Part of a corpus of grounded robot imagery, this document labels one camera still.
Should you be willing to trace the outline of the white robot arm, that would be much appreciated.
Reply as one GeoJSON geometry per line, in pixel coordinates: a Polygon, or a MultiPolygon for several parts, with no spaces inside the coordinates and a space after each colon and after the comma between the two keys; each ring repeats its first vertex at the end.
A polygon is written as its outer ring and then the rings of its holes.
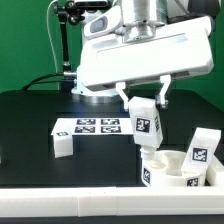
{"type": "Polygon", "coordinates": [[[179,0],[78,0],[86,10],[83,48],[73,93],[87,102],[117,96],[127,101],[128,86],[161,82],[156,103],[167,106],[165,94],[173,79],[210,73],[213,56],[209,15],[180,14],[179,0]]]}

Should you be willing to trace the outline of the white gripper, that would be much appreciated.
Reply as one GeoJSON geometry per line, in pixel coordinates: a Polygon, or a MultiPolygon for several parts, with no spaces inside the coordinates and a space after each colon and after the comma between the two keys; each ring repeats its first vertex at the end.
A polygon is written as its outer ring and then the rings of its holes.
{"type": "Polygon", "coordinates": [[[126,84],[149,83],[160,78],[162,87],[156,104],[166,109],[170,75],[192,77],[212,70],[211,31],[211,19],[204,16],[160,27],[149,40],[125,43],[115,34],[94,38],[83,46],[78,80],[91,91],[116,87],[127,111],[126,84]]]}

